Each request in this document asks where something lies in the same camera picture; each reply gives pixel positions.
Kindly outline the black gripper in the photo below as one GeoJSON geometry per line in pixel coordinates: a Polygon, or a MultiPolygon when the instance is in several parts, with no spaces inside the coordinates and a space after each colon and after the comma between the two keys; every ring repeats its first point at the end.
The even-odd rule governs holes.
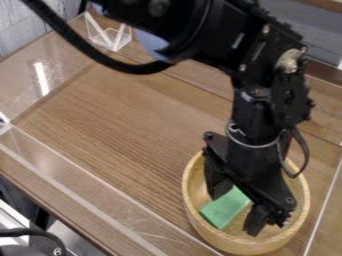
{"type": "Polygon", "coordinates": [[[212,131],[203,134],[207,193],[217,200],[236,187],[248,197],[252,207],[243,231],[252,237],[267,225],[283,227],[296,208],[296,199],[283,178],[283,175],[296,177],[284,166],[295,133],[295,129],[281,129],[275,137],[251,140],[228,127],[224,135],[212,131]]]}

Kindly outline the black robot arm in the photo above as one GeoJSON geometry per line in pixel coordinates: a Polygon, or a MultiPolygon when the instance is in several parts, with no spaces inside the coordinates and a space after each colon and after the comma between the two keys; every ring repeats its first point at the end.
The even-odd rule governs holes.
{"type": "Polygon", "coordinates": [[[296,209],[285,183],[297,176],[285,166],[288,148],[304,141],[296,126],[313,108],[300,35],[257,0],[92,1],[106,17],[136,28],[161,63],[192,59],[229,76],[233,101],[225,132],[203,136],[207,192],[213,200],[231,189],[248,197],[248,235],[268,225],[281,226],[296,209]]]}

